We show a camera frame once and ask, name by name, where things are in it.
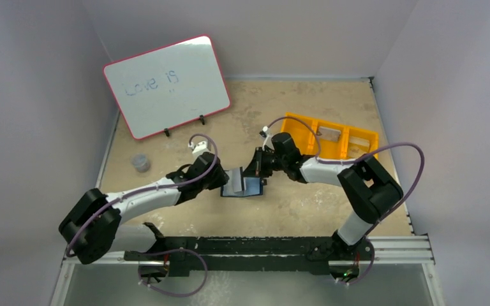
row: whiteboard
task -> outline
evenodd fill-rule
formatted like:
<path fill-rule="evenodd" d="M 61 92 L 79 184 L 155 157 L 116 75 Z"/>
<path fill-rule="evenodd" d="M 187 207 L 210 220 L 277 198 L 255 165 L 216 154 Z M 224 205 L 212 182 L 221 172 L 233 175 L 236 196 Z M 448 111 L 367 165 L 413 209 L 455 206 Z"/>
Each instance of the whiteboard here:
<path fill-rule="evenodd" d="M 208 36 L 112 62 L 103 71 L 136 139 L 230 107 Z"/>

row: white wall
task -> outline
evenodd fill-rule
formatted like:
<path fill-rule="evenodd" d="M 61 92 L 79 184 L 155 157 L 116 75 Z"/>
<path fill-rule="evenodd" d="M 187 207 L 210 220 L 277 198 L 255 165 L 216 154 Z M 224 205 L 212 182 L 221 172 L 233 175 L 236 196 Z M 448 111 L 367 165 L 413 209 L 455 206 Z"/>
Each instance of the white wall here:
<path fill-rule="evenodd" d="M 57 227 L 94 185 L 115 117 L 78 1 L 0 1 L 0 305 L 48 305 Z"/>
<path fill-rule="evenodd" d="M 226 76 L 370 77 L 417 0 L 84 0 L 114 60 L 209 34 Z"/>
<path fill-rule="evenodd" d="M 490 305 L 490 1 L 420 0 L 375 80 L 389 140 L 426 154 L 408 206 L 449 305 Z M 394 153 L 406 187 L 416 155 Z"/>

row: beige tabletop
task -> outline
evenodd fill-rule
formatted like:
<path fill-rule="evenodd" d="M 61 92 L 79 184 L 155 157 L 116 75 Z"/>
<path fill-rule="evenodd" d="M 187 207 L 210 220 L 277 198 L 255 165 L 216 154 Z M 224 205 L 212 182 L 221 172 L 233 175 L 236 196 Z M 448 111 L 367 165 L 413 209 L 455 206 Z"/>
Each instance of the beige tabletop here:
<path fill-rule="evenodd" d="M 170 138 L 161 134 L 134 140 L 119 118 L 101 190 L 108 193 L 140 187 L 192 163 L 187 142 L 193 133 L 213 138 L 225 169 L 245 167 L 255 147 L 262 145 L 258 132 L 285 112 L 377 131 L 380 146 L 386 144 L 369 82 L 228 81 L 227 85 L 232 100 L 228 110 L 207 117 L 205 126 L 198 121 L 173 129 Z M 278 123 L 271 131 L 280 128 Z M 130 163 L 138 153 L 151 160 L 146 173 L 136 172 Z M 379 158 L 393 174 L 390 154 L 383 152 Z M 300 184 L 284 173 L 275 173 L 263 196 L 222 198 L 219 189 L 203 191 L 194 200 L 154 210 L 130 223 L 153 222 L 167 236 L 326 236 L 332 235 L 351 211 L 342 188 Z M 411 235 L 404 208 L 386 218 L 371 235 Z"/>

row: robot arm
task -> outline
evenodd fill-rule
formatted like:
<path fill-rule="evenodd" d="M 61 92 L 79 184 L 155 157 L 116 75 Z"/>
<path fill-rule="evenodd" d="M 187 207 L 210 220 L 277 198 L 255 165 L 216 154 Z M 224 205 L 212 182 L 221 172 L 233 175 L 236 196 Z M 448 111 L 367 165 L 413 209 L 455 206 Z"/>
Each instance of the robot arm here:
<path fill-rule="evenodd" d="M 118 227 L 126 221 L 157 208 L 192 200 L 204 189 L 211 190 L 226 184 L 228 176 L 218 158 L 212 170 L 202 179 L 190 184 L 180 184 L 207 171 L 215 158 L 214 154 L 207 151 L 201 154 L 193 151 L 193 154 L 198 156 L 193 164 L 184 165 L 147 186 L 119 193 L 103 194 L 97 188 L 86 192 L 59 225 L 59 232 L 69 244 L 93 214 L 112 204 L 79 233 L 77 241 L 71 246 L 80 262 L 92 263 L 106 254 L 112 246 Z"/>
<path fill-rule="evenodd" d="M 267 146 L 256 148 L 252 162 L 244 170 L 245 177 L 266 178 L 273 171 L 284 171 L 296 182 L 324 183 L 345 190 L 353 212 L 332 235 L 331 251 L 352 249 L 403 197 L 401 186 L 374 157 L 358 163 L 319 160 L 315 156 L 302 155 L 288 133 L 274 135 L 271 142 L 273 149 Z M 310 255 L 321 258 L 325 254 Z"/>

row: table top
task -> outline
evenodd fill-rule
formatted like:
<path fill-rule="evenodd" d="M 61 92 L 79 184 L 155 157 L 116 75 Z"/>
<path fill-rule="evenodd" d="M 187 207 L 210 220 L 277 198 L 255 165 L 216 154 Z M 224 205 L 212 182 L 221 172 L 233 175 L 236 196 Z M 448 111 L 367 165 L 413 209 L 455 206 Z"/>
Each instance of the table top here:
<path fill-rule="evenodd" d="M 319 118 L 379 133 L 379 146 L 387 144 L 375 97 L 369 82 L 227 81 L 232 105 L 224 112 L 145 140 L 135 140 L 122 117 L 101 178 L 104 193 L 125 191 L 159 180 L 183 164 L 192 163 L 187 147 L 193 133 L 204 133 L 216 142 L 224 169 L 247 166 L 255 147 L 262 145 L 258 132 L 285 112 Z M 271 131 L 280 131 L 281 123 Z M 147 154 L 151 169 L 138 173 L 131 158 Z M 379 160 L 393 175 L 389 152 Z M 263 196 L 222 198 L 220 190 L 203 191 L 196 199 L 141 215 L 130 224 L 152 222 L 166 236 L 327 236 L 342 225 L 352 208 L 342 188 L 301 184 L 284 173 L 268 179 Z M 371 233 L 372 236 L 409 236 L 403 207 Z"/>

